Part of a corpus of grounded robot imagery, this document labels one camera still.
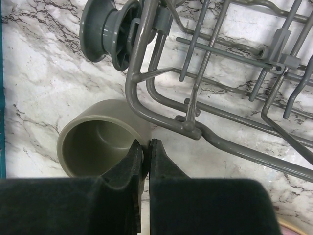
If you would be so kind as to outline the grey wire dish rack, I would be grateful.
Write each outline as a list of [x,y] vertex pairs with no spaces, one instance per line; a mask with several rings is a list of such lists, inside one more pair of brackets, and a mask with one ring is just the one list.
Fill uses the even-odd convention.
[[313,180],[313,9],[302,0],[89,0],[79,39],[140,118]]

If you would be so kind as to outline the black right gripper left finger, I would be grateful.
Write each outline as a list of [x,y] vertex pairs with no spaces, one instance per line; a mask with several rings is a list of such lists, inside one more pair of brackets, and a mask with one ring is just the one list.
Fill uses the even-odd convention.
[[101,176],[97,196],[99,235],[136,235],[141,230],[142,147],[135,140],[126,156]]

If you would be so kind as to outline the pink plate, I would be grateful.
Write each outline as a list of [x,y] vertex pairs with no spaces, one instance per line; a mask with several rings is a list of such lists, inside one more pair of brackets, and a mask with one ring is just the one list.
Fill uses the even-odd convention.
[[289,218],[277,217],[282,235],[312,235],[313,231],[298,225]]

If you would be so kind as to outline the small grey cup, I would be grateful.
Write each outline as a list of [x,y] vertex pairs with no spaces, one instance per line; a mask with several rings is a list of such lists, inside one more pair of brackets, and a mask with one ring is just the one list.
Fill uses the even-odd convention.
[[57,157],[69,177],[98,176],[115,166],[137,140],[144,155],[151,125],[124,100],[108,99],[87,108],[60,132]]

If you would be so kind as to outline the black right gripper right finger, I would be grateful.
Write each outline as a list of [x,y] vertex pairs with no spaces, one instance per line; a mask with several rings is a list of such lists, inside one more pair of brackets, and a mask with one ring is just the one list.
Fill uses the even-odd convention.
[[150,234],[190,235],[190,177],[168,157],[161,140],[152,139],[149,155]]

